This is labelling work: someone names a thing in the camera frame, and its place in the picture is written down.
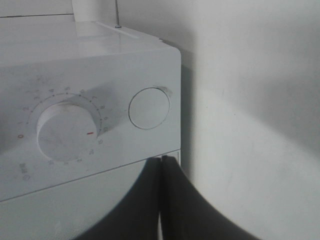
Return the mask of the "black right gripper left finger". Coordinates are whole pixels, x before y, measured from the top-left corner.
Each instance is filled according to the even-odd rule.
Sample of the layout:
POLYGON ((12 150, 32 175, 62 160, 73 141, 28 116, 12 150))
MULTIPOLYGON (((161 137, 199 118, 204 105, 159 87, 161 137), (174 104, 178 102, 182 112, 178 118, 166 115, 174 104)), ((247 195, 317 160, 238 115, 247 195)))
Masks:
POLYGON ((77 240, 157 240, 162 162, 147 159, 133 186, 105 217, 77 240))

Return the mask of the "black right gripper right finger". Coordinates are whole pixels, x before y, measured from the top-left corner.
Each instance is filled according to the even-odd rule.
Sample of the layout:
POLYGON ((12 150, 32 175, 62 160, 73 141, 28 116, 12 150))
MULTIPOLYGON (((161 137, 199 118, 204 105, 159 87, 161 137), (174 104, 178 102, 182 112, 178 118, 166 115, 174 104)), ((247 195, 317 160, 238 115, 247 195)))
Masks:
POLYGON ((161 158, 159 211, 165 240, 255 240, 216 210, 193 186, 173 156, 161 158))

